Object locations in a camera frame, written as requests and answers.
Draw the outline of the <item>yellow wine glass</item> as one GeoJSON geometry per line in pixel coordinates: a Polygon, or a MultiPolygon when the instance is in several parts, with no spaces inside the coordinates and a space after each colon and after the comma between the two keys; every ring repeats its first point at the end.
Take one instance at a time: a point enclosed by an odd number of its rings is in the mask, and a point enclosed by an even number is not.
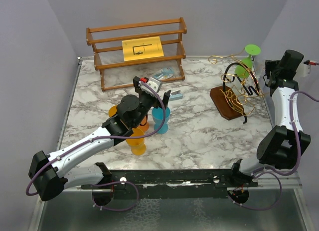
{"type": "MultiPolygon", "coordinates": [[[[144,132],[141,129],[135,128],[133,129],[133,134],[131,135],[131,137],[139,137],[143,135],[144,135],[144,132]]],[[[126,139],[126,143],[129,145],[132,154],[136,156],[143,155],[146,151],[144,138],[126,139]]]]}
{"type": "Polygon", "coordinates": [[[116,105],[112,106],[108,111],[108,115],[110,118],[113,117],[116,113],[117,113],[117,106],[116,105]]]}

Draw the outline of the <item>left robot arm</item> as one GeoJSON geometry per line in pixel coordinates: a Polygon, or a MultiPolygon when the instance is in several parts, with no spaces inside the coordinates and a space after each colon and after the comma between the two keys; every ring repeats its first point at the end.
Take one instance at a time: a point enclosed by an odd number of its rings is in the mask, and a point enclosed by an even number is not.
{"type": "Polygon", "coordinates": [[[133,129],[137,128],[151,108],[166,110],[171,91],[159,96],[162,82],[155,78],[133,79],[137,95],[126,95],[117,105],[116,113],[108,118],[82,140],[58,151],[45,154],[39,151],[33,155],[28,176],[30,183],[26,195],[39,195],[42,201],[57,197],[64,189],[93,185],[105,188],[110,176],[102,165],[95,164],[93,169],[73,171],[78,164],[93,155],[112,148],[124,140],[135,140],[133,129]]]}

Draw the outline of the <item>orange wine glass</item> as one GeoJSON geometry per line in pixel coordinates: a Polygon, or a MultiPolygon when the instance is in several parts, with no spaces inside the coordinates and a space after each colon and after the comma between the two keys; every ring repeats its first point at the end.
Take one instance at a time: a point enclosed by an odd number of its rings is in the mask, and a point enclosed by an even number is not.
{"type": "Polygon", "coordinates": [[[149,129],[148,117],[145,116],[141,121],[141,124],[138,126],[144,133],[149,129]]]}

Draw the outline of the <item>clear wine glass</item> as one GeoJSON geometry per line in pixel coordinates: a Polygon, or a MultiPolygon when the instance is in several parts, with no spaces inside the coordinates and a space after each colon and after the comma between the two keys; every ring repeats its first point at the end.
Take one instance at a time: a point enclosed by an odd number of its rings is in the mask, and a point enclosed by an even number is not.
{"type": "Polygon", "coordinates": [[[256,77],[260,79],[265,74],[265,63],[261,63],[257,66],[256,77]]]}

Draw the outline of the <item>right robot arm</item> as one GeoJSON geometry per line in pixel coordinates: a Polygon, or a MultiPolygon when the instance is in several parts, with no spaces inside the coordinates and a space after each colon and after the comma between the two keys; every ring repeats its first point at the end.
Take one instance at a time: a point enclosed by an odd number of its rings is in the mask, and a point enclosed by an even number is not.
{"type": "Polygon", "coordinates": [[[281,60],[266,60],[266,76],[274,103],[275,123],[257,148],[255,157],[235,162],[229,181],[239,187],[249,184],[257,173],[271,170],[281,176],[297,171],[301,156],[311,142],[299,122],[297,97],[299,85],[294,80],[304,55],[286,50],[281,60]]]}

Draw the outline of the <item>blue wine glass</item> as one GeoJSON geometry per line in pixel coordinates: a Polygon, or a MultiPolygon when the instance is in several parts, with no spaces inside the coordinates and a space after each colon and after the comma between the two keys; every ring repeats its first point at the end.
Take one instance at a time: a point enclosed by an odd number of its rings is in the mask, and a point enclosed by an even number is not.
{"type": "MultiPolygon", "coordinates": [[[[157,130],[163,121],[163,110],[161,108],[152,109],[152,118],[154,121],[154,130],[157,130]]],[[[165,121],[163,126],[158,130],[158,134],[165,134],[168,131],[168,121],[170,118],[170,108],[167,107],[165,110],[165,121]]]]}

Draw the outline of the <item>green wine glass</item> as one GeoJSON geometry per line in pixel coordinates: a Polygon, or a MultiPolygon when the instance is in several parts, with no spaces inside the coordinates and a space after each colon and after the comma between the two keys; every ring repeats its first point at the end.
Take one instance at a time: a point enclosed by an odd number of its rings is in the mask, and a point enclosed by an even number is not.
{"type": "Polygon", "coordinates": [[[253,68],[252,57],[259,55],[261,53],[261,49],[255,44],[248,44],[245,46],[244,51],[248,54],[248,56],[240,60],[240,65],[237,65],[235,68],[235,74],[241,79],[245,79],[250,76],[250,71],[252,71],[253,68]]]}

